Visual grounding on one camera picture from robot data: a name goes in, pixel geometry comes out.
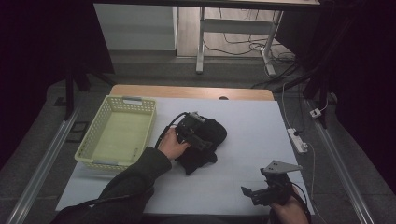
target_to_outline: power strip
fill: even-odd
[[[305,154],[308,152],[308,144],[301,140],[300,136],[294,135],[295,129],[288,129],[288,134],[291,142],[294,144],[296,150],[300,154]]]

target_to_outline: basket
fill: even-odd
[[[148,145],[155,118],[153,99],[106,96],[75,159],[95,169],[125,170]]]

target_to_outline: white metal desk leg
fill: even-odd
[[[204,26],[205,26],[205,8],[200,8],[201,19],[199,22],[199,43],[198,43],[198,54],[197,54],[197,66],[196,73],[198,75],[204,72]]]
[[[264,49],[262,49],[262,58],[264,59],[265,67],[266,67],[266,69],[268,71],[268,76],[274,76],[276,74],[275,70],[274,70],[274,67],[270,63],[271,59],[269,57],[269,52],[271,50],[272,42],[274,40],[275,33],[276,33],[276,30],[277,30],[277,26],[279,25],[279,21],[280,21],[280,17],[282,16],[282,13],[283,13],[282,11],[276,11],[275,12],[276,15],[275,15],[275,18],[273,20],[273,25],[271,27],[270,34],[268,35],[267,43],[266,43]]]

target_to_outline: wooden floor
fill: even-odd
[[[251,20],[251,21],[271,21],[274,11],[250,10],[250,9],[228,9],[228,8],[206,8],[205,18],[208,19],[229,20]],[[178,8],[178,27],[177,27],[177,56],[178,57],[195,57],[198,51],[199,38],[199,20],[200,8],[198,7],[179,7]],[[211,49],[220,49],[231,52],[232,55],[216,50],[205,48],[205,56],[228,56],[228,57],[261,57],[258,50],[250,51],[251,42],[265,44],[266,35],[240,35],[240,34],[223,34],[223,33],[205,33],[204,41]],[[247,41],[247,43],[229,43]],[[283,46],[272,46],[275,55],[288,50]]]

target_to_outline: sleeve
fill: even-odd
[[[122,201],[95,205],[78,223],[138,223],[146,203],[153,194],[155,179],[172,168],[171,162],[158,149],[147,147],[139,160],[116,175],[99,199],[136,195]]]

